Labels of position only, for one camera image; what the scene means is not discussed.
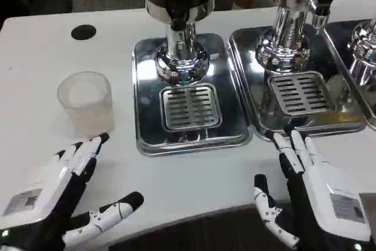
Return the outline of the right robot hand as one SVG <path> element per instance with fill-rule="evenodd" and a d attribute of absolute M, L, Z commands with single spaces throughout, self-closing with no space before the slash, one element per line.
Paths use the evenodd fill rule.
<path fill-rule="evenodd" d="M 254 177 L 254 201 L 266 229 L 290 250 L 375 250 L 371 226 L 357 185 L 333 166 L 313 139 L 296 128 L 286 138 L 268 131 L 278 150 L 291 211 L 270 195 L 267 177 Z"/>

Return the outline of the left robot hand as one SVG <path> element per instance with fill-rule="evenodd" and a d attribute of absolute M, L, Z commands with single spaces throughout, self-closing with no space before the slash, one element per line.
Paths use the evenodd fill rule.
<path fill-rule="evenodd" d="M 143 205 L 140 192 L 74 216 L 108 133 L 77 142 L 1 204 L 1 250 L 74 250 L 122 223 Z"/>

